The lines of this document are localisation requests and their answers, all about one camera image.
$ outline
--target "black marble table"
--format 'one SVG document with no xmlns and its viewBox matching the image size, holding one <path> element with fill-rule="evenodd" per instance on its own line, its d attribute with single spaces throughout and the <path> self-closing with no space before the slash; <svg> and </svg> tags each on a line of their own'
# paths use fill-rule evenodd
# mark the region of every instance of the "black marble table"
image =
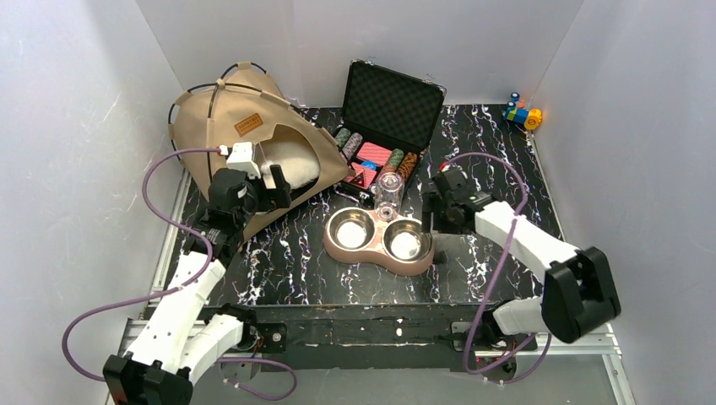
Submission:
<svg viewBox="0 0 716 405">
<path fill-rule="evenodd" d="M 418 175 L 409 184 L 402 214 L 420 218 L 420 191 L 438 166 L 456 154 L 481 151 L 505 159 L 524 178 L 529 204 L 524 214 L 548 233 L 560 237 L 550 196 L 523 128 L 501 117 L 502 105 L 445 105 Z M 332 132 L 340 109 L 306 111 Z M 479 188 L 513 206 L 519 199 L 514 179 L 498 164 L 470 158 L 461 165 Z M 203 204 L 193 184 L 182 219 L 191 223 Z M 414 277 L 400 277 L 374 264 L 336 262 L 323 249 L 323 227 L 330 215 L 355 202 L 328 189 L 310 198 L 259 232 L 244 246 L 214 288 L 209 305 L 410 305 L 476 304 L 502 248 L 481 236 L 437 235 L 435 263 Z M 170 277 L 185 235 L 177 238 Z M 541 285 L 519 262 L 508 260 L 490 302 L 540 294 Z"/>
</svg>

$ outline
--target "brown leather patch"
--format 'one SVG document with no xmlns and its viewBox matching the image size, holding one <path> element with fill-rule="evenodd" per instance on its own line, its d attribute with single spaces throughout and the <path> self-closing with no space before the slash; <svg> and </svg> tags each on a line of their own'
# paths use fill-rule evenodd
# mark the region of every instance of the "brown leather patch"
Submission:
<svg viewBox="0 0 716 405">
<path fill-rule="evenodd" d="M 261 119 L 261 116 L 256 113 L 252 116 L 249 116 L 247 119 L 243 121 L 239 121 L 234 128 L 236 128 L 236 131 L 239 132 L 240 136 L 244 136 L 247 133 L 253 131 L 254 129 L 261 127 L 263 125 L 263 120 Z"/>
</svg>

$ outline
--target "clear plastic bottle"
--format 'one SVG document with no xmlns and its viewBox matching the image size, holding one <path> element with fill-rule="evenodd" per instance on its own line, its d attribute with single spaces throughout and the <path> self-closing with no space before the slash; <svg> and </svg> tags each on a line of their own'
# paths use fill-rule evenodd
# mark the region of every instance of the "clear plastic bottle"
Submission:
<svg viewBox="0 0 716 405">
<path fill-rule="evenodd" d="M 400 203 L 403 201 L 405 183 L 398 173 L 382 173 L 376 181 L 375 202 L 376 214 L 384 221 L 392 221 L 398 217 Z"/>
</svg>

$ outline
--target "white wall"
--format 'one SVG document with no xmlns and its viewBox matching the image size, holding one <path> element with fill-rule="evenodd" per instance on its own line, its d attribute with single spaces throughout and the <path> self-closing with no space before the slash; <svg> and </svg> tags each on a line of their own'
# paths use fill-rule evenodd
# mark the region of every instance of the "white wall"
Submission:
<svg viewBox="0 0 716 405">
<path fill-rule="evenodd" d="M 565 236 L 610 259 L 638 403 L 713 403 L 716 3 L 586 0 L 534 106 Z"/>
<path fill-rule="evenodd" d="M 166 227 L 141 180 L 171 150 L 169 104 L 181 88 L 134 2 L 0 3 L 0 392 L 2 403 L 102 403 L 76 374 L 64 327 L 98 305 L 149 290 Z M 168 210 L 177 162 L 151 187 Z M 128 316 L 81 323 L 80 364 L 101 373 Z"/>
<path fill-rule="evenodd" d="M 138 0 L 184 88 L 234 62 L 267 68 L 288 97 L 342 105 L 352 59 L 435 76 L 447 102 L 533 94 L 582 0 Z"/>
</svg>

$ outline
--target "double pet bowl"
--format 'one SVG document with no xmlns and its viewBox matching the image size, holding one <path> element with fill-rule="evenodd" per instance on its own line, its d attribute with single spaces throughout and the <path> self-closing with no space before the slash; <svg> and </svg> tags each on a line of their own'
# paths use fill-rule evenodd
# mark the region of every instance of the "double pet bowl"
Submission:
<svg viewBox="0 0 716 405">
<path fill-rule="evenodd" d="M 400 276 L 423 273 L 432 264 L 432 236 L 420 222 L 398 217 L 392 222 L 375 211 L 343 208 L 328 220 L 323 234 L 326 252 L 343 263 L 375 263 Z"/>
</svg>

